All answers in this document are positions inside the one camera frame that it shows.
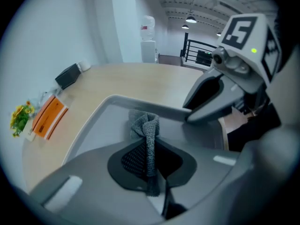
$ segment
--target white column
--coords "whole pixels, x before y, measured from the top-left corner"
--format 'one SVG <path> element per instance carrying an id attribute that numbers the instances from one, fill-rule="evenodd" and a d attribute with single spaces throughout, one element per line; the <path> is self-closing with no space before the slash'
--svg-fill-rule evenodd
<path id="1" fill-rule="evenodd" d="M 108 62 L 142 62 L 135 0 L 95 0 L 95 6 Z"/>

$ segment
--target wooden table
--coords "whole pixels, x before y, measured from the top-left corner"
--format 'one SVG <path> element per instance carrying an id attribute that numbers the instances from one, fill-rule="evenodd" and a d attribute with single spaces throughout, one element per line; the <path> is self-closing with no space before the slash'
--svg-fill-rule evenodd
<path id="1" fill-rule="evenodd" d="M 25 140 L 23 172 L 28 192 L 62 166 L 76 135 L 102 101 L 113 94 L 181 108 L 202 71 L 163 64 L 123 63 L 92 67 L 66 88 L 62 101 L 69 107 L 49 141 Z"/>

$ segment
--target orange folder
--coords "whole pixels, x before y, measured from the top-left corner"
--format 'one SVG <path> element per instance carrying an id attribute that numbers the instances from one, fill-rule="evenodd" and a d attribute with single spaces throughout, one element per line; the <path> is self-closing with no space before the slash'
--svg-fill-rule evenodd
<path id="1" fill-rule="evenodd" d="M 36 135 L 49 140 L 55 127 L 67 110 L 68 107 L 52 95 L 34 118 L 32 123 L 33 131 Z"/>

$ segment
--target gray towel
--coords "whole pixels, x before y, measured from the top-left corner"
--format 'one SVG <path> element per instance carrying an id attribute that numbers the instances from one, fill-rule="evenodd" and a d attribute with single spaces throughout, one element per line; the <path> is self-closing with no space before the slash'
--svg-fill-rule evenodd
<path id="1" fill-rule="evenodd" d="M 159 135 L 159 116 L 138 110 L 129 111 L 131 138 L 146 137 L 147 177 L 156 176 L 155 136 Z"/>

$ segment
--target gray plastic tray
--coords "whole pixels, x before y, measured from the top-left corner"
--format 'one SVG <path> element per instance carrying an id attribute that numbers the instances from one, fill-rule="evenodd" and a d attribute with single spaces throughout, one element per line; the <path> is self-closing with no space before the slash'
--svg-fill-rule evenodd
<path id="1" fill-rule="evenodd" d="M 159 116 L 160 136 L 193 143 L 206 148 L 224 149 L 222 127 L 212 121 L 203 125 L 185 122 L 188 109 L 175 109 L 119 95 L 109 96 L 90 116 L 73 142 L 64 163 L 92 149 L 130 139 L 128 112 L 130 109 Z"/>

